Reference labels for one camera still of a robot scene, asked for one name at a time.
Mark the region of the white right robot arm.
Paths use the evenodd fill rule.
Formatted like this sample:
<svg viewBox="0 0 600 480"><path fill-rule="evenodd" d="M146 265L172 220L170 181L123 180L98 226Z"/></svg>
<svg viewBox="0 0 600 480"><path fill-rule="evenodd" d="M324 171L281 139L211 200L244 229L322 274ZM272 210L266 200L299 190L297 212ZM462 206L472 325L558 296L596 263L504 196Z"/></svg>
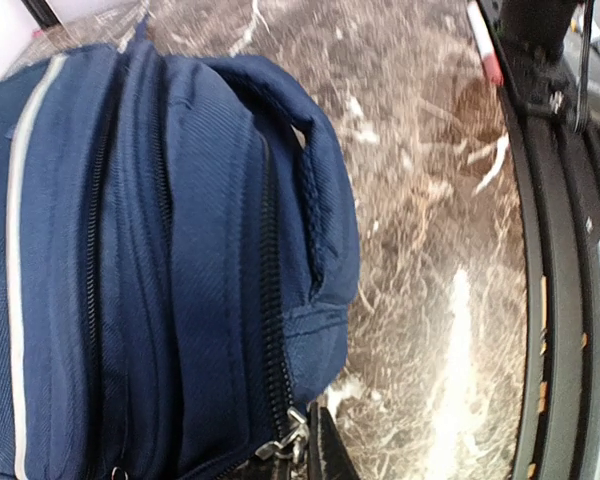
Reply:
<svg viewBox="0 0 600 480"><path fill-rule="evenodd" d="M564 37L577 0L506 0L500 5L499 32L506 41L555 63L563 56Z"/></svg>

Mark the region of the navy blue student backpack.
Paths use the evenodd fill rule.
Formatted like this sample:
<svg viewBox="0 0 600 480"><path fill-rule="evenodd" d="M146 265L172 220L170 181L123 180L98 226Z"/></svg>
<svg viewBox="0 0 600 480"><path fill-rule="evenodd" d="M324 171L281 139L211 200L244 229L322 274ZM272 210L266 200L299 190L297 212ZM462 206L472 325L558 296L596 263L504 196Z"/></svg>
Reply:
<svg viewBox="0 0 600 480"><path fill-rule="evenodd" d="M0 81L0 479L286 479L359 279L334 129L261 56L58 53Z"/></svg>

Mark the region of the red white pen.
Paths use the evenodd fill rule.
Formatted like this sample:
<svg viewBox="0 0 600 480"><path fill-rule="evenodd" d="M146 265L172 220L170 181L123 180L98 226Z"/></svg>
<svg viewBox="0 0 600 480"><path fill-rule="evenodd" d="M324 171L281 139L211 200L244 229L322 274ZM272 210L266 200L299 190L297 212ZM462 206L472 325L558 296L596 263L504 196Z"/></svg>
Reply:
<svg viewBox="0 0 600 480"><path fill-rule="evenodd" d="M493 85L502 87L504 85L504 75L478 2L469 1L466 11L485 78Z"/></svg>

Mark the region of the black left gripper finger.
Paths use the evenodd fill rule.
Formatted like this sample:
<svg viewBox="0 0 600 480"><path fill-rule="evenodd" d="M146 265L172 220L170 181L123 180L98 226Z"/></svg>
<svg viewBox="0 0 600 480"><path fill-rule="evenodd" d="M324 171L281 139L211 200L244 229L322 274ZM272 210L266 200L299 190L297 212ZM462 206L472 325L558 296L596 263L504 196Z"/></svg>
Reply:
<svg viewBox="0 0 600 480"><path fill-rule="evenodd" d="M307 476L309 480L360 479L329 410L317 403L309 409Z"/></svg>

